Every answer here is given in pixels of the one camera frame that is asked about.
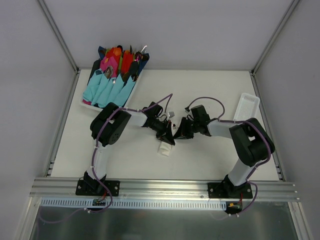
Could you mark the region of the white paper napkin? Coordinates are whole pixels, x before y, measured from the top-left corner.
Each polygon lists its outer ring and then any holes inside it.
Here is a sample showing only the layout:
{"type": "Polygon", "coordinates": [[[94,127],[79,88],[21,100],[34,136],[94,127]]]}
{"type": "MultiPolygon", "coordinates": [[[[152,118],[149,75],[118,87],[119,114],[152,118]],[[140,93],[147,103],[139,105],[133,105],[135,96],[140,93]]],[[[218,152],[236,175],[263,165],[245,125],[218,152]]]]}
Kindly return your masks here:
{"type": "Polygon", "coordinates": [[[173,145],[162,141],[159,145],[157,153],[162,156],[169,157],[172,149],[173,149],[173,145]]]}

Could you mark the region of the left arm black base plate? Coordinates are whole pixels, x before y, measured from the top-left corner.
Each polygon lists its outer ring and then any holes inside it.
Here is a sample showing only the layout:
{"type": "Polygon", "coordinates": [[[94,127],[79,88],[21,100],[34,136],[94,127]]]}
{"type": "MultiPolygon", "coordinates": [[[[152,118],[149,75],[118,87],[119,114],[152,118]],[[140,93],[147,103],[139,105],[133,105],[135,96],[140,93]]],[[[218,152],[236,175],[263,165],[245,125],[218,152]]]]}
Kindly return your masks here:
{"type": "MultiPolygon", "coordinates": [[[[121,182],[118,180],[105,180],[103,184],[108,188],[113,197],[118,197],[120,192],[121,182]]],[[[76,196],[95,196],[102,197],[104,194],[110,196],[109,192],[96,180],[93,181],[93,186],[90,186],[83,179],[78,180],[75,195],[76,196]]]]}

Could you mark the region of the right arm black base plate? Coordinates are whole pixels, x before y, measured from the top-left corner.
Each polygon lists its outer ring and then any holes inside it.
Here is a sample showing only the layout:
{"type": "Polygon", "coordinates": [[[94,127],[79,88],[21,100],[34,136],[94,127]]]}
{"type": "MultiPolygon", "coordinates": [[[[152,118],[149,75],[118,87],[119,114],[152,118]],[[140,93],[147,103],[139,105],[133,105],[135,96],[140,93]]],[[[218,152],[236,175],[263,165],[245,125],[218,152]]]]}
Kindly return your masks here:
{"type": "Polygon", "coordinates": [[[253,192],[249,183],[234,186],[226,181],[209,182],[207,184],[210,199],[252,199],[253,192]]]}

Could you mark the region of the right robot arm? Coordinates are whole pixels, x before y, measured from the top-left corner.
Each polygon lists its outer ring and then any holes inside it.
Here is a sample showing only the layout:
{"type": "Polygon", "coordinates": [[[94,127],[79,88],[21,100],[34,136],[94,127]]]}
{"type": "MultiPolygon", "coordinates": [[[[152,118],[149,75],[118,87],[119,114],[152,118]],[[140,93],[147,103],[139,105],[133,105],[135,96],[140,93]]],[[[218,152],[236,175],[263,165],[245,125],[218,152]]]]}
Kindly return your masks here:
{"type": "Polygon", "coordinates": [[[261,126],[251,117],[247,120],[221,120],[210,118],[203,105],[191,108],[192,117],[183,117],[174,139],[192,139],[195,133],[208,137],[231,139],[238,160],[220,183],[207,184],[210,199],[252,199],[253,192],[248,179],[255,169],[268,162],[275,145],[261,126]]]}

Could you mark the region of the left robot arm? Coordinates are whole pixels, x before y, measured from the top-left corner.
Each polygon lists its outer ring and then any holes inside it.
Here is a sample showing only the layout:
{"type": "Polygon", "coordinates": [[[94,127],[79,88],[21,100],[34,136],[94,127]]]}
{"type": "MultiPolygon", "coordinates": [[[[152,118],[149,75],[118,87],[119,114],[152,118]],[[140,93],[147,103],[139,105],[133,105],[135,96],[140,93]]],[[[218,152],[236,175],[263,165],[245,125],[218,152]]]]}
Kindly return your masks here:
{"type": "Polygon", "coordinates": [[[166,143],[168,147],[174,146],[172,122],[168,119],[160,120],[162,111],[163,108],[155,102],[151,102],[148,107],[141,110],[118,107],[113,102],[108,103],[90,124],[94,149],[90,166],[77,183],[76,195],[119,195],[119,191],[114,187],[118,187],[120,183],[106,180],[107,161],[112,145],[120,139],[126,126],[149,128],[155,131],[157,140],[166,143]]]}

